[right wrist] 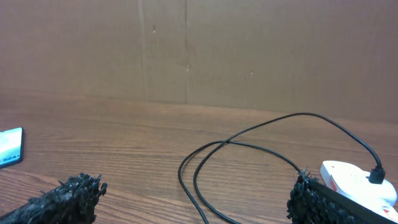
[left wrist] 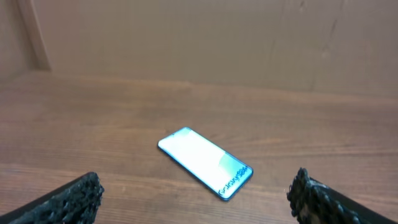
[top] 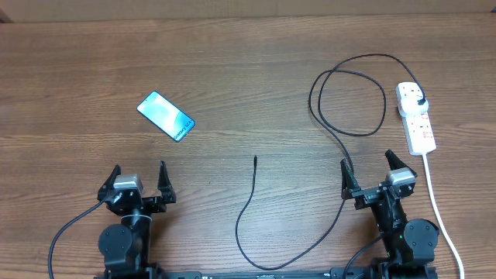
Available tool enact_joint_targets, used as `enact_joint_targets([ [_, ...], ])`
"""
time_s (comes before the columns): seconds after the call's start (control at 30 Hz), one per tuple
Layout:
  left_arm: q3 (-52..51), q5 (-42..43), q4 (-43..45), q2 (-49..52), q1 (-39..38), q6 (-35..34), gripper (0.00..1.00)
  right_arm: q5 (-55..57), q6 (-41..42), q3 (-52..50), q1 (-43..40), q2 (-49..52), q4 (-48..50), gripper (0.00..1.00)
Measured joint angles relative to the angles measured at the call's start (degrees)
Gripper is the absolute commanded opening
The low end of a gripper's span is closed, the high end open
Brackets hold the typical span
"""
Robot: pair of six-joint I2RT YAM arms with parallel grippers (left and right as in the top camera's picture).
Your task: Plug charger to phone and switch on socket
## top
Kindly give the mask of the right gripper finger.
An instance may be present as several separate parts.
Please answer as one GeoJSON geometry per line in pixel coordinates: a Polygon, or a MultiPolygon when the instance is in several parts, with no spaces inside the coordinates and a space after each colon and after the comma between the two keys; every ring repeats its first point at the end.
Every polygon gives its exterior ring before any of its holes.
{"type": "Polygon", "coordinates": [[[340,162],[341,174],[342,174],[342,190],[341,198],[343,200],[348,200],[353,198],[355,192],[361,190],[353,172],[348,167],[346,160],[343,159],[340,162]]]}
{"type": "Polygon", "coordinates": [[[385,156],[391,170],[395,171],[406,167],[411,171],[414,177],[418,177],[418,174],[405,164],[392,150],[387,150],[385,156]]]}

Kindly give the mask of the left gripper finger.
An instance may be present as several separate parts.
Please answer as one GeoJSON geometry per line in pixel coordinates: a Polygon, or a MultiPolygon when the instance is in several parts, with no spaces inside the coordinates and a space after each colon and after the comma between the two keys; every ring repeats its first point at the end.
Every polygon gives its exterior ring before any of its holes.
{"type": "Polygon", "coordinates": [[[161,198],[165,204],[175,203],[177,201],[175,191],[168,177],[166,164],[163,160],[160,162],[157,189],[160,191],[161,198]]]}
{"type": "Polygon", "coordinates": [[[115,165],[109,177],[105,180],[104,184],[99,188],[97,193],[97,199],[99,201],[104,201],[107,194],[113,190],[113,184],[115,179],[121,174],[121,168],[118,164],[115,165]]]}

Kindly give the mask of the Samsung Galaxy smartphone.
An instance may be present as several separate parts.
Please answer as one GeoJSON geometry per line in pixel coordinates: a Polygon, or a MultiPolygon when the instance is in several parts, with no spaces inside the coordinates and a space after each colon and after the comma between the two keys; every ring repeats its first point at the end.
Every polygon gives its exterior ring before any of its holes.
{"type": "Polygon", "coordinates": [[[175,142],[195,127],[195,121],[157,91],[152,91],[136,110],[175,142]]]}

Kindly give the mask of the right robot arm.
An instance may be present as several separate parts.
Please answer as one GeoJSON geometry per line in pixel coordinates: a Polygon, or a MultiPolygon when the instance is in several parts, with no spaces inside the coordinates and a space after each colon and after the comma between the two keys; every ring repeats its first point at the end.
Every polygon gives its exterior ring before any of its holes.
{"type": "Polygon", "coordinates": [[[434,267],[439,240],[439,227],[427,219],[407,218],[401,200],[414,193],[418,177],[392,150],[385,153],[390,170],[375,188],[362,189],[345,160],[340,162],[342,173],[341,197],[353,199],[355,209],[370,208],[379,236],[350,258],[345,267],[330,270],[332,278],[436,278],[434,267]],[[375,258],[367,267],[352,268],[355,259],[381,241],[387,256],[375,258]]]}

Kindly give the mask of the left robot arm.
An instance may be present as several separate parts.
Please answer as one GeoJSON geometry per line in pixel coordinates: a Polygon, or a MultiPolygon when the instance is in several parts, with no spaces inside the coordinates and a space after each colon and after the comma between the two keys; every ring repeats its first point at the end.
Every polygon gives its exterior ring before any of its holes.
{"type": "Polygon", "coordinates": [[[123,175],[120,166],[115,166],[98,190],[97,199],[120,217],[120,223],[108,226],[98,239],[105,278],[165,277],[157,263],[149,262],[152,215],[165,213],[167,205],[177,200],[164,161],[160,162],[157,189],[160,195],[144,197],[139,175],[123,175]]]}

